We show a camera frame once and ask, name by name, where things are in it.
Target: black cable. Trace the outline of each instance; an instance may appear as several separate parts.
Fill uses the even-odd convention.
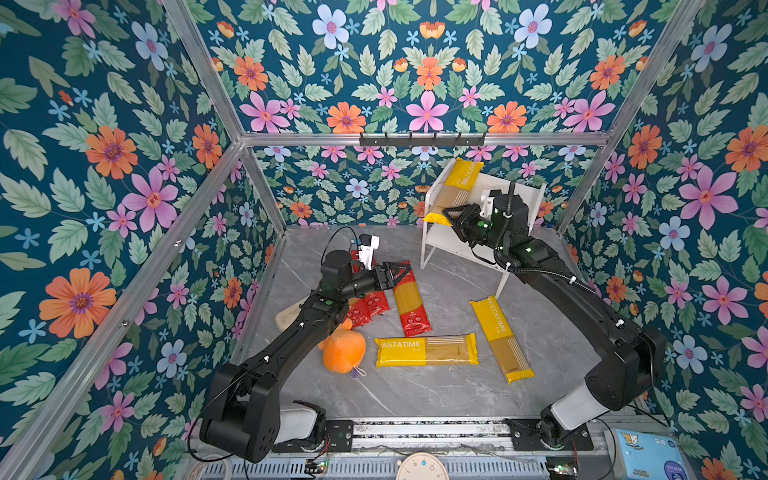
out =
[[[336,236],[338,232],[341,230],[344,230],[345,228],[349,228],[352,231],[352,234],[355,236],[355,248],[357,249],[357,255],[360,256],[360,240],[357,238],[357,232],[351,228],[349,225],[344,225],[343,227],[340,227],[337,231],[333,232],[333,235],[328,239],[328,243],[326,243],[326,247],[323,249],[323,255],[320,256],[320,263],[322,264],[323,261],[326,258],[326,251],[328,250],[328,246],[331,244],[331,240]]]

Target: pasta package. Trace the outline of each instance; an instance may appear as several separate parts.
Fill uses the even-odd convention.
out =
[[[491,295],[485,300],[470,303],[475,309],[475,315],[488,343],[491,344],[498,366],[507,379],[507,384],[535,376],[520,350],[515,334],[509,328],[504,312],[498,306],[496,297]]]
[[[379,355],[376,368],[382,366],[478,365],[477,339],[474,333],[453,336],[376,339]]]
[[[419,288],[416,286],[413,270],[408,272],[406,277],[397,284],[393,292],[397,310],[400,312],[402,331],[405,332],[406,336],[431,332],[432,325],[429,324],[427,312],[424,310],[424,303]]]

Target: wire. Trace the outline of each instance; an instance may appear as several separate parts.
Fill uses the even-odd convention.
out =
[[[603,480],[603,478],[607,477],[614,470],[614,466],[616,465],[616,457],[618,457],[619,452],[618,452],[618,445],[616,445],[616,436],[614,435],[614,431],[611,430],[611,427],[609,427],[608,424],[605,421],[603,421],[603,419],[601,419],[600,417],[597,417],[595,420],[600,420],[603,423],[603,425],[605,425],[605,428],[608,429],[608,432],[611,434],[611,438],[613,439],[613,442],[614,442],[614,460],[611,462],[611,467],[608,469],[607,472],[605,472],[605,475],[598,478],[598,480]]]
[[[357,238],[357,232],[351,228],[349,225],[344,225],[343,227],[339,228],[337,231],[333,232],[333,235],[328,239],[328,243],[326,243],[326,247],[323,249],[323,255],[320,256],[320,263],[322,264],[323,261],[326,258],[326,251],[328,250],[328,246],[331,244],[331,240],[336,236],[338,232],[341,230],[344,230],[345,228],[349,228],[349,230],[352,232],[352,234],[355,236],[355,248],[357,249],[358,257],[360,255],[360,240]]]

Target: blue flower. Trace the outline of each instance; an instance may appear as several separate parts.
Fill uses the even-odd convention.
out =
[[[116,376],[112,376],[112,381],[109,382],[107,388],[110,392],[115,393],[120,389],[120,379]]]
[[[131,367],[131,369],[128,370],[128,374],[130,375],[130,374],[137,373],[139,371],[139,367],[141,366],[142,363],[144,363],[144,362],[140,360],[140,356],[136,355],[135,359],[133,359],[130,362],[128,362],[128,366]]]
[[[97,232],[98,229],[104,228],[104,220],[105,218],[100,216],[98,212],[94,212],[93,217],[89,217],[85,219],[85,223],[87,223],[88,225],[93,225],[94,232]]]
[[[43,330],[45,328],[45,322],[37,323],[35,319],[29,319],[28,325],[28,329],[23,329],[18,333],[19,336],[28,336],[28,342],[35,343],[35,340],[39,336],[45,336],[45,331]]]
[[[63,121],[65,118],[72,118],[72,116],[67,113],[67,110],[69,110],[67,105],[63,104],[61,107],[59,107],[55,101],[51,100],[51,106],[53,108],[48,110],[48,113],[51,115],[56,115],[59,121]]]
[[[101,263],[101,259],[98,258],[98,250],[94,250],[93,253],[83,250],[83,257],[85,257],[85,260],[80,262],[80,266],[88,265],[88,268],[91,270],[94,269],[94,265]]]
[[[72,88],[72,91],[74,92],[74,102],[76,104],[83,104],[83,107],[87,107],[89,103],[91,103],[93,100],[88,98],[88,90],[79,90],[77,88]]]
[[[125,14],[122,10],[119,9],[119,7],[114,7],[114,13],[112,14],[114,17],[120,22],[120,23],[127,23],[128,22],[128,15]]]
[[[622,25],[621,28],[617,28],[614,30],[614,38],[617,40],[621,40],[624,38],[624,36],[627,34],[627,27],[626,25]]]
[[[24,229],[24,235],[21,235],[20,233],[17,233],[14,238],[16,240],[20,241],[20,242],[24,242],[22,247],[24,248],[24,250],[27,250],[29,248],[29,244],[30,243],[34,247],[40,245],[40,243],[38,243],[38,241],[36,240],[39,237],[40,237],[39,233],[35,233],[33,235],[32,234],[32,230],[29,230],[29,227],[27,227],[27,228]]]
[[[172,154],[176,147],[170,142],[170,138],[166,138],[163,148],[165,149],[165,153]]]
[[[419,40],[419,33],[417,31],[409,31],[406,41],[410,42],[411,46],[416,45],[421,41]]]
[[[243,30],[243,27],[237,27],[237,33],[235,35],[240,37],[240,40],[242,40],[242,41],[246,41],[249,38],[248,37],[248,31],[247,30]]]
[[[339,44],[336,51],[334,51],[333,54],[337,57],[340,57],[340,60],[349,58],[349,47],[345,47],[342,44]]]
[[[139,462],[139,452],[131,452],[128,454],[128,461],[125,462],[123,468],[127,468],[132,471]]]
[[[354,21],[354,20],[350,19],[350,20],[349,20],[349,23],[348,23],[348,24],[346,24],[346,25],[344,25],[344,28],[346,28],[347,30],[349,30],[349,34],[350,34],[350,35],[354,35],[354,34],[355,34],[355,33],[357,33],[358,31],[360,31],[360,30],[359,30],[359,29],[360,29],[360,23],[355,23],[355,21]]]
[[[456,30],[447,31],[445,33],[445,38],[442,39],[442,42],[447,43],[448,46],[450,47],[451,45],[453,45],[454,41],[456,41]]]
[[[216,45],[221,45],[221,42],[224,41],[218,30],[209,30],[208,33],[210,34],[209,40],[215,41]]]

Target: orange flower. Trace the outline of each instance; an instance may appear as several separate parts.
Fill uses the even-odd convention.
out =
[[[408,70],[408,61],[404,58],[400,58],[398,61],[395,62],[395,70],[399,72],[404,72]]]
[[[751,127],[739,132],[739,137],[734,138],[728,144],[730,153],[725,156],[725,163],[733,166],[735,171],[751,172],[760,168],[761,161],[768,161],[768,127],[757,125],[753,131]]]
[[[467,69],[467,62],[464,60],[464,58],[456,57],[453,59],[453,63],[451,63],[451,68],[453,68],[453,71],[464,71]]]
[[[218,22],[216,25],[219,27],[221,34],[225,37],[232,38],[235,36],[235,27],[233,27],[232,24],[226,22]]]
[[[541,202],[541,205],[538,207],[538,217],[544,218],[547,215],[552,213],[552,210],[554,209],[554,204],[550,201],[543,201]]]
[[[272,259],[272,254],[275,253],[275,244],[269,245],[266,248],[266,256],[264,257],[264,263],[269,263]]]
[[[624,73],[625,68],[624,56],[616,58],[616,55],[611,55],[605,61],[601,61],[589,77],[592,80],[592,88],[605,90],[610,87],[619,81],[619,75]]]
[[[361,134],[366,118],[360,113],[357,105],[350,107],[348,103],[341,101],[338,107],[328,110],[328,126],[333,127],[334,134]]]
[[[629,163],[643,170],[648,164],[652,164],[659,154],[656,149],[661,148],[661,129],[654,125],[646,125],[632,137],[632,145],[629,147]]]
[[[736,480],[736,474],[725,468],[717,458],[705,458],[701,475],[707,480]]]
[[[768,272],[763,273],[763,280],[768,283]],[[760,304],[760,311],[768,318],[768,285],[765,283],[755,285],[755,298],[765,300],[765,303]]]
[[[197,125],[194,128],[194,134],[192,146],[197,149],[197,159],[207,168],[213,168],[219,163],[219,157],[221,157],[219,136],[210,129],[209,124]]]
[[[74,268],[69,272],[69,281],[57,276],[45,287],[45,292],[55,300],[40,302],[40,319],[53,320],[48,329],[59,338],[64,338],[74,328],[76,339],[94,332],[94,323],[101,322],[109,313],[107,305],[115,301],[114,288],[107,288],[109,279],[102,272],[91,278],[87,268]]]
[[[624,279],[613,275],[608,279],[608,286],[605,287],[605,293],[607,293],[611,300],[616,303],[626,299],[627,286],[624,285]]]
[[[228,308],[234,308],[237,306],[237,302],[240,302],[240,294],[243,292],[243,283],[236,276],[230,278],[227,282],[227,287],[224,289],[224,305]]]
[[[163,437],[160,440],[157,440],[157,443],[154,444],[154,448],[152,449],[152,455],[159,456],[162,455],[165,451],[165,446],[168,445],[168,438]]]
[[[88,135],[85,143],[90,147],[85,151],[88,161],[96,165],[96,171],[105,177],[110,174],[115,180],[120,180],[134,171],[132,165],[139,163],[139,157],[134,153],[136,145],[125,132],[115,127],[99,127],[99,135]]]
[[[445,24],[443,22],[423,22],[419,25],[419,31],[424,38],[440,38],[445,33]]]
[[[432,90],[435,85],[440,83],[442,67],[438,65],[437,58],[427,57],[416,69],[416,74],[419,76],[416,79],[419,85],[423,86],[424,90]]]
[[[520,127],[525,125],[528,121],[528,117],[523,117],[528,113],[524,106],[518,106],[518,102],[507,102],[505,108],[504,105],[499,105],[494,109],[493,115],[488,117],[488,129],[492,134],[510,134],[520,131]]]
[[[293,202],[290,206],[290,211],[298,218],[309,218],[312,216],[312,209],[304,202]]]
[[[648,22],[645,20],[638,20],[637,22],[633,23],[632,26],[629,27],[629,36],[634,38],[643,33],[643,30],[645,30],[645,25],[648,25]]]
[[[264,73],[264,66],[259,62],[254,63],[251,57],[238,57],[233,68],[235,75],[239,75],[237,80],[253,91],[264,90],[266,84],[270,83],[269,77]]]

